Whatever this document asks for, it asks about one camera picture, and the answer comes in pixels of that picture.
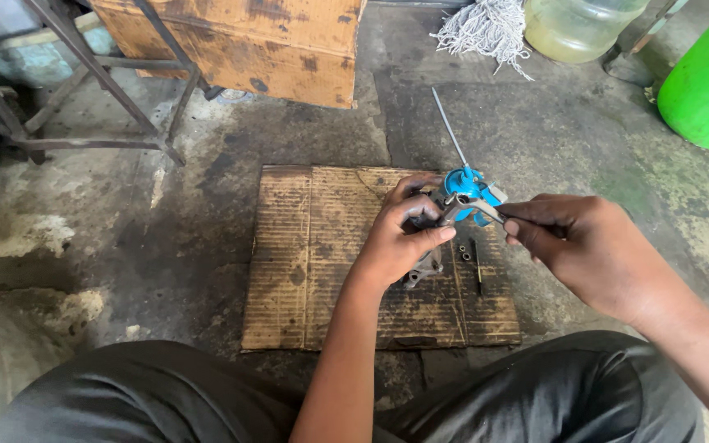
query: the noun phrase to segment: metal shaft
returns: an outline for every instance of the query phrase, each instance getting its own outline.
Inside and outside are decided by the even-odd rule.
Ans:
[[[458,146],[458,141],[456,141],[455,135],[453,135],[453,129],[451,129],[451,124],[448,123],[448,116],[445,115],[445,110],[442,109],[442,103],[439,102],[439,96],[437,95],[437,90],[432,87],[431,92],[434,94],[434,100],[437,101],[437,107],[439,108],[439,113],[442,114],[442,121],[445,122],[445,127],[448,128],[448,134],[450,134],[451,139],[453,139],[453,146],[455,146],[456,152],[458,152],[458,156],[461,157],[461,163],[463,164],[463,166],[465,168],[468,168],[469,163],[467,163],[467,159],[464,158],[464,153],[461,152],[461,147]]]

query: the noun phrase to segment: concrete floor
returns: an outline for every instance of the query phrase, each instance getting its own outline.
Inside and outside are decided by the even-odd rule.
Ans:
[[[188,165],[150,151],[53,151],[42,166],[0,161],[0,304],[37,315],[78,352],[169,339],[306,386],[317,355],[240,353],[258,178],[264,164],[458,166],[430,86],[471,164],[511,200],[540,192],[619,202],[709,304],[709,151],[688,144],[645,92],[597,62],[537,53],[534,82],[477,55],[436,52],[436,9],[370,5],[359,33],[356,110],[257,96],[207,103],[197,91],[176,141]],[[113,75],[155,121],[180,80]],[[46,126],[50,136],[135,131],[93,81]],[[634,333],[586,307],[517,247],[503,256],[525,345],[585,329]],[[378,352],[378,408],[510,349]]]

